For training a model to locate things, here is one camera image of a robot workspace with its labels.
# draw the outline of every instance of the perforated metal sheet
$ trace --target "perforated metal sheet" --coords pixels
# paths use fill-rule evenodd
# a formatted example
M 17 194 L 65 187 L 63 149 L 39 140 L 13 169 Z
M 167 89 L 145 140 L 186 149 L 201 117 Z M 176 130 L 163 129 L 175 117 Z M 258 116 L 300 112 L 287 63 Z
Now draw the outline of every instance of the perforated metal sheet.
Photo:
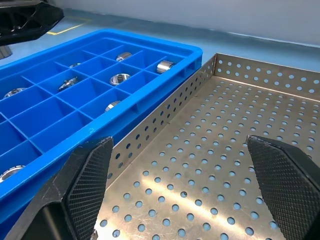
M 211 77 L 213 60 L 114 148 L 110 166 L 124 164 L 110 167 L 98 239 L 284 240 L 246 136 L 295 144 L 315 159 L 318 102 Z

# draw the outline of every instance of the blue plastic tray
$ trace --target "blue plastic tray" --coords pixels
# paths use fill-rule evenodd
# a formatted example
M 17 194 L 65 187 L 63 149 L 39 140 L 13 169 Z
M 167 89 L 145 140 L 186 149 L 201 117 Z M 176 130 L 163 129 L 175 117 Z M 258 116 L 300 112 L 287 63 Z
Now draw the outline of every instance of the blue plastic tray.
M 118 54 L 133 55 L 122 62 Z M 0 183 L 0 239 L 80 143 L 117 143 L 201 67 L 198 47 L 118 30 L 97 31 L 0 68 L 0 173 L 26 166 Z M 158 74 L 162 60 L 176 63 Z M 112 86 L 119 73 L 131 75 Z M 76 85 L 58 92 L 65 81 Z M 11 97 L 16 88 L 27 88 Z M 114 101 L 120 104 L 105 112 Z

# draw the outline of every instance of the black machine part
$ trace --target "black machine part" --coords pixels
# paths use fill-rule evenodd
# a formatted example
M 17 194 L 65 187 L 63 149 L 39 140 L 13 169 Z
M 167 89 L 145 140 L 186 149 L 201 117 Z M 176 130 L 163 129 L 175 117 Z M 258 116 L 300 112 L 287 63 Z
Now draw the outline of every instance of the black machine part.
M 105 195 L 112 149 L 112 137 L 78 146 L 5 239 L 90 240 Z
M 0 0 L 0 46 L 38 39 L 63 17 L 53 0 Z
M 263 200 L 287 240 L 320 239 L 320 168 L 298 147 L 247 137 Z

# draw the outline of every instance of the gray floor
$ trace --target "gray floor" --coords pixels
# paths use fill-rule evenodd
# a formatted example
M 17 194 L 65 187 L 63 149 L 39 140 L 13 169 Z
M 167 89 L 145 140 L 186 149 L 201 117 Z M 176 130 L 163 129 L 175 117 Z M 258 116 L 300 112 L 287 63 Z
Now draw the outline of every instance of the gray floor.
M 202 63 L 215 53 L 224 53 L 320 72 L 320 48 L 317 47 L 74 10 L 66 10 L 65 16 L 51 31 L 58 34 L 47 33 L 38 40 L 11 45 L 13 55 L 0 60 L 0 66 L 96 30 L 114 28 L 198 46 L 203 49 Z

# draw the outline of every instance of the metal bushing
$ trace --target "metal bushing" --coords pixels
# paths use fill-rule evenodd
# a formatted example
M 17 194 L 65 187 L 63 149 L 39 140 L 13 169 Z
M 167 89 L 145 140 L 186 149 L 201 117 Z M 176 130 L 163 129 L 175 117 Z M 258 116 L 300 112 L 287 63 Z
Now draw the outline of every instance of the metal bushing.
M 79 81 L 78 81 L 78 78 L 77 77 L 74 77 L 70 80 L 65 80 L 64 83 L 58 88 L 58 91 L 61 92 L 65 89 L 68 89 L 70 87 L 72 87 L 73 85 L 77 84 Z
M 110 84 L 113 86 L 117 86 L 123 83 L 124 81 L 126 81 L 130 77 L 131 76 L 126 73 L 120 73 L 120 74 L 114 75 L 113 77 L 110 78 Z
M 23 165 L 18 165 L 8 169 L 7 171 L 5 171 L 0 175 L 0 183 L 2 183 L 4 180 L 11 177 L 12 175 L 14 175 L 16 172 L 18 172 L 20 169 L 23 169 L 24 167 L 25 166 Z
M 123 60 L 125 60 L 125 59 L 127 59 L 127 58 L 129 58 L 131 56 L 132 56 L 132 54 L 130 52 L 125 51 L 125 52 L 119 54 L 118 56 L 116 56 L 115 60 L 117 62 L 121 62 L 121 61 L 123 61 Z
M 73 68 L 75 68 L 76 66 L 79 66 L 81 63 L 74 63 L 74 64 L 71 64 L 70 66 L 69 66 L 69 68 L 70 69 L 73 69 Z
M 12 95 L 15 95 L 17 93 L 20 93 L 25 89 L 27 89 L 27 88 L 26 87 L 15 88 L 15 89 L 11 90 L 10 92 L 8 92 L 6 95 L 4 95 L 3 99 L 11 97 Z
M 5 59 L 12 55 L 12 51 L 8 46 L 0 46 L 0 59 Z
M 106 108 L 105 111 L 108 112 L 110 109 L 114 108 L 116 105 L 118 105 L 121 101 L 114 101 L 110 103 Z
M 160 74 L 168 71 L 175 65 L 174 62 L 163 60 L 156 66 L 156 71 Z

